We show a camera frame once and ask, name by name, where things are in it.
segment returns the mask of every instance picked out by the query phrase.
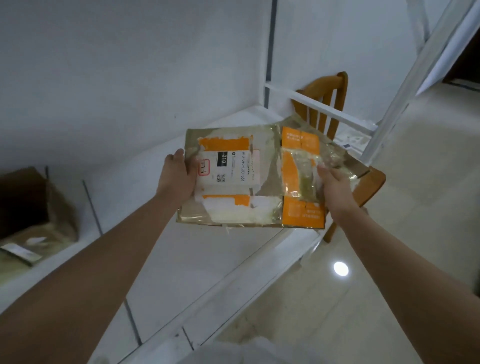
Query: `forearm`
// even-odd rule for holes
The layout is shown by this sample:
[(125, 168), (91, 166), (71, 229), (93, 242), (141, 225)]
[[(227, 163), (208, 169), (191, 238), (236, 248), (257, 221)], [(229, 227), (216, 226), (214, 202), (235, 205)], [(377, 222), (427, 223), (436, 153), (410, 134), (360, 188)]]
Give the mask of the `forearm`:
[(86, 363), (179, 207), (158, 194), (0, 315), (8, 363)]
[(478, 361), (476, 296), (363, 211), (349, 213), (340, 226), (424, 362)]

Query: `wooden chair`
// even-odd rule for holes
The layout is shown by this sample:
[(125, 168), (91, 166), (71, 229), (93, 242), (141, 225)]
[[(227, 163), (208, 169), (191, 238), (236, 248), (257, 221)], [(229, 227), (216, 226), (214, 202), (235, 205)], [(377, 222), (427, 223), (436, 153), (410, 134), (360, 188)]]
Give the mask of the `wooden chair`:
[[(348, 87), (348, 75), (346, 72), (337, 73), (336, 76), (325, 76), (317, 78), (315, 81), (306, 85), (302, 90), (297, 90), (309, 98), (320, 101), (326, 105), (330, 105), (332, 102), (333, 91), (336, 90), (336, 98), (334, 108), (343, 111), (345, 104), (345, 97), (347, 96)], [(299, 114), (302, 119), (307, 121), (310, 119), (310, 125), (314, 128), (317, 127), (317, 110), (310, 109), (309, 118), (307, 118), (308, 108), (298, 101), (292, 100), (295, 112)], [(327, 115), (320, 113), (318, 121), (318, 130), (325, 133)], [(338, 128), (338, 120), (331, 119), (330, 126), (328, 127), (327, 137), (331, 140), (335, 138), (335, 133)], [(383, 172), (370, 167), (370, 172), (360, 179), (359, 184), (353, 191), (353, 197), (355, 201), (362, 207), (366, 204), (385, 183), (386, 176)], [(324, 240), (329, 243), (332, 240), (332, 236), (336, 230), (336, 224), (333, 223), (324, 236)]]

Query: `black rectangle with white number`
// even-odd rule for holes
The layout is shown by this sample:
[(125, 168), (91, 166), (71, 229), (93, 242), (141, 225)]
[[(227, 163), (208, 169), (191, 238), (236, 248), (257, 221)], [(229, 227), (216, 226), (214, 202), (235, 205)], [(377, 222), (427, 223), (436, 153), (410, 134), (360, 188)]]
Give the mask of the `black rectangle with white number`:
[(218, 157), (216, 159), (217, 167), (226, 167), (227, 166), (227, 155), (228, 152), (218, 152)]

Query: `hand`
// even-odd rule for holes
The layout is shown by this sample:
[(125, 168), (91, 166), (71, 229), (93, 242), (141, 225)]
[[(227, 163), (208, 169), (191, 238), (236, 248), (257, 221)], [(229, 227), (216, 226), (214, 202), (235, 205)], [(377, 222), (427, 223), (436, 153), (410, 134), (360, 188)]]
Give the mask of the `hand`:
[(360, 210), (353, 199), (350, 179), (339, 170), (322, 166), (317, 166), (317, 172), (324, 183), (325, 204), (333, 220), (341, 225), (345, 216)]
[(192, 195), (197, 179), (198, 162), (195, 158), (185, 161), (183, 149), (178, 149), (174, 155), (165, 158), (157, 194), (166, 194), (174, 198), (179, 205), (183, 204)]

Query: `chair backrest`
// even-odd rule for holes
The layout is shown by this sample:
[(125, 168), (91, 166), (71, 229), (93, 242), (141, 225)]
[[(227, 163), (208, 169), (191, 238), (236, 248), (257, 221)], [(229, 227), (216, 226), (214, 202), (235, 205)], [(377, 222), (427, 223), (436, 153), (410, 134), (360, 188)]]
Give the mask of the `chair backrest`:
[[(346, 72), (337, 73), (336, 76), (325, 76), (317, 78), (315, 81), (306, 85), (302, 90), (297, 90), (298, 93), (305, 95), (314, 100), (320, 101), (326, 105), (330, 105), (332, 102), (333, 91), (336, 90), (336, 98), (334, 108), (343, 111), (343, 105), (345, 104), (345, 97), (347, 96), (348, 75)], [(307, 121), (307, 106), (292, 100), (295, 112), (299, 114), (302, 119)], [(318, 111), (310, 109), (310, 125), (314, 128), (317, 126), (317, 114)], [(320, 113), (318, 130), (325, 133), (325, 124), (327, 121), (327, 115)], [(338, 128), (338, 120), (330, 120), (330, 126), (328, 127), (327, 137), (333, 140)]]

